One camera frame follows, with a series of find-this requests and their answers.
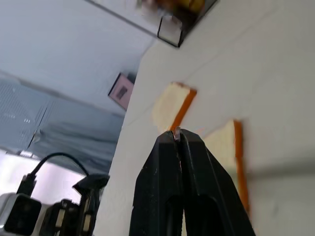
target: gray wall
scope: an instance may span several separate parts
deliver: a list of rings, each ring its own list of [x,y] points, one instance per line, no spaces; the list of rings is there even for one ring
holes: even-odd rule
[[[0,70],[109,111],[119,72],[136,72],[153,38],[83,0],[2,0]]]

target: black cable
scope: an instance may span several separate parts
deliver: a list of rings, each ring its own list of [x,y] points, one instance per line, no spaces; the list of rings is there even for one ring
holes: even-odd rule
[[[63,152],[56,152],[56,153],[52,153],[48,156],[46,156],[44,159],[42,159],[39,164],[35,167],[35,169],[30,173],[31,176],[35,176],[36,173],[39,171],[39,169],[42,167],[42,165],[50,158],[54,157],[54,156],[65,156],[69,159],[71,159],[77,166],[80,167],[80,169],[84,172],[84,174],[86,176],[89,176],[88,171],[84,168],[84,166],[77,160],[75,159],[73,156],[67,154],[67,153],[63,153]]]

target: slice of bread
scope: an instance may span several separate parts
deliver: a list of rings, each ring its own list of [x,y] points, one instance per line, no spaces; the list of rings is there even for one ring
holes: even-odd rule
[[[152,110],[153,123],[161,133],[179,126],[197,91],[181,83],[171,83]]]
[[[231,120],[203,139],[206,147],[230,174],[247,213],[250,212],[243,162],[242,124]]]

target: white table surface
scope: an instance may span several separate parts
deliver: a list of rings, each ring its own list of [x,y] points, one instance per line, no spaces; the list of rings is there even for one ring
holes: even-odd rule
[[[135,181],[159,135],[152,106],[172,81],[198,90],[182,128],[204,137],[231,118],[243,122],[257,235],[313,235],[314,9],[310,0],[221,0],[179,50],[162,42],[148,50],[95,236],[128,235]]]

